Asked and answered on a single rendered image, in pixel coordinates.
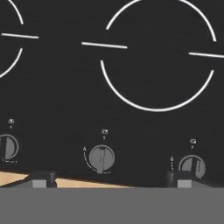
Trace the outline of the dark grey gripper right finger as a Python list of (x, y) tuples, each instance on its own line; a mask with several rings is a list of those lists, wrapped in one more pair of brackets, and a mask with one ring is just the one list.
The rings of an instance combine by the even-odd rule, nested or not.
[(215, 184), (197, 178), (189, 171), (169, 171), (166, 186), (170, 188), (211, 188)]

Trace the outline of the grey round hob knob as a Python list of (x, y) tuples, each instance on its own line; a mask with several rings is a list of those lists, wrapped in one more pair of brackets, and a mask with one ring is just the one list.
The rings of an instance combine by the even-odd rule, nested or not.
[(197, 155), (187, 155), (183, 157), (178, 164), (180, 171), (191, 172), (198, 179), (202, 179), (206, 174), (206, 164), (204, 160)]
[(2, 160), (13, 159), (19, 151), (18, 140), (10, 134), (0, 135), (0, 158)]
[(88, 159), (90, 165), (96, 169), (96, 172), (103, 174), (113, 166), (115, 153), (109, 146), (99, 144), (89, 152)]

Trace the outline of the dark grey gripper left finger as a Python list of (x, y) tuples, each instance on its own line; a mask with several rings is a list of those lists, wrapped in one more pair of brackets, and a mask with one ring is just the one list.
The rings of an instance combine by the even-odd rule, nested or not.
[(55, 179), (54, 171), (35, 171), (26, 178), (6, 184), (4, 187), (55, 188), (57, 186)]

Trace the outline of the black glass hob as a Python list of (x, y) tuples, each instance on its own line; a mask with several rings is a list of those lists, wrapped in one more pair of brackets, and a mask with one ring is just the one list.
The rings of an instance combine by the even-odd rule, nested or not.
[(224, 186), (224, 0), (0, 0), (2, 134), (0, 171), (163, 187), (197, 155)]

